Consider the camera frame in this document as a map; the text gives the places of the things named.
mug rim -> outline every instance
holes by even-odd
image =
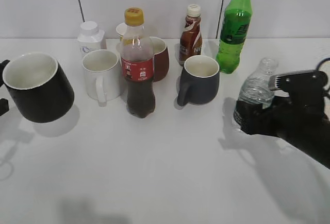
[[[48,57],[50,57],[55,62],[55,70],[52,73],[52,75],[46,81],[44,81],[43,83],[40,83],[40,84],[38,84],[36,86],[29,87],[29,88],[17,88],[17,87],[14,87],[14,86],[8,84],[5,75],[7,74],[7,71],[9,70],[10,65],[13,64],[17,60],[21,60],[22,58],[26,57],[27,55],[36,55],[36,54],[48,56]],[[32,52],[29,52],[29,53],[21,54],[20,56],[17,56],[14,59],[10,60],[9,63],[4,68],[4,71],[2,72],[2,79],[4,81],[4,84],[6,86],[12,88],[12,89],[16,89],[16,90],[30,90],[30,89],[35,89],[35,88],[38,88],[38,87],[41,87],[41,86],[45,85],[47,82],[49,82],[55,76],[55,74],[57,73],[57,71],[58,71],[58,61],[53,56],[51,56],[48,53],[43,53],[41,51],[32,51]]]
[[[112,53],[113,55],[115,55],[115,57],[116,57],[116,62],[115,62],[115,64],[114,64],[113,66],[111,66],[110,68],[107,68],[106,70],[102,70],[102,71],[92,71],[92,70],[86,68],[86,67],[84,66],[84,62],[86,61],[87,56],[90,56],[91,54],[96,53],[96,52],[98,52],[98,51],[107,51],[108,53]],[[85,70],[87,70],[87,71],[89,71],[89,72],[93,72],[93,73],[102,73],[102,72],[106,72],[106,71],[109,71],[109,70],[113,69],[113,68],[118,64],[118,62],[119,62],[119,57],[117,56],[116,53],[113,53],[112,51],[107,50],[107,49],[100,49],[100,50],[94,50],[94,51],[91,51],[90,53],[87,53],[86,55],[84,55],[84,57],[82,58],[82,61],[81,61],[81,65],[82,65],[82,67],[83,67]]]
[[[165,40],[161,39],[160,37],[155,37],[155,36],[150,36],[149,38],[151,39],[151,42],[153,41],[152,38],[154,38],[156,40],[161,40],[164,43],[164,45],[165,45],[165,48],[162,51],[160,51],[158,53],[154,53],[154,55],[161,54],[161,53],[163,53],[166,50],[167,44],[166,44]]]
[[[191,72],[189,72],[189,71],[187,70],[187,68],[186,68],[186,64],[187,64],[187,62],[188,62],[189,60],[191,60],[192,58],[201,58],[201,57],[203,57],[203,58],[207,58],[208,60],[212,60],[212,62],[214,62],[214,63],[217,65],[217,68],[218,68],[218,69],[217,69],[217,71],[216,71],[213,75],[210,75],[210,76],[197,76],[197,75],[192,74]],[[220,66],[219,66],[218,62],[217,62],[214,58],[209,57],[209,56],[205,56],[205,55],[194,55],[194,56],[191,56],[191,57],[187,58],[187,60],[186,60],[185,63],[184,63],[184,68],[185,68],[186,72],[187,72],[189,75],[194,76],[194,77],[197,77],[197,78],[210,78],[210,77],[212,77],[212,76],[215,76],[215,75],[216,75],[217,73],[219,73],[219,71],[220,71]]]
[[[126,25],[126,23],[122,22],[121,24],[118,24],[118,26],[115,28],[115,31],[117,32],[117,34],[118,34],[120,37],[123,37],[124,34],[125,34],[126,31],[127,31],[127,25]]]

brown bottle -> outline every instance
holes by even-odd
[[[154,48],[143,28],[143,11],[129,8],[125,11],[127,31],[121,41],[123,76],[127,82],[127,107],[131,114],[146,117],[155,110]]]
[[[197,4],[189,5],[187,9],[186,25],[180,39],[180,65],[183,65],[187,58],[201,54],[202,34],[200,24],[201,7]]]

mug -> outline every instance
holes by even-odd
[[[166,42],[158,37],[150,37],[154,47],[154,82],[162,80],[170,67]]]
[[[115,31],[117,32],[120,41],[122,41],[122,39],[123,39],[123,37],[124,37],[124,34],[125,34],[126,31],[127,31],[127,25],[126,25],[126,23],[123,22],[123,23],[119,24],[119,25],[115,28]]]
[[[20,113],[35,123],[64,116],[74,101],[73,89],[61,66],[45,53],[27,53],[1,63],[2,81]]]
[[[213,100],[219,89],[219,69],[216,60],[208,56],[188,58],[181,73],[178,105],[206,104]]]
[[[121,94],[122,74],[119,59],[108,50],[95,50],[82,59],[86,91],[99,103],[115,99]]]

dark gray mug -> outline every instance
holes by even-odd
[[[183,107],[188,102],[200,105],[213,100],[219,89],[219,71],[213,58],[203,55],[188,58],[181,73],[178,105]]]

black mug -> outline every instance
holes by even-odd
[[[35,123],[55,121],[73,105],[74,92],[56,59],[27,53],[0,64],[2,80],[20,113]]]
[[[219,71],[213,58],[203,55],[188,58],[181,73],[178,105],[183,107],[188,102],[201,105],[213,100],[219,89]]]

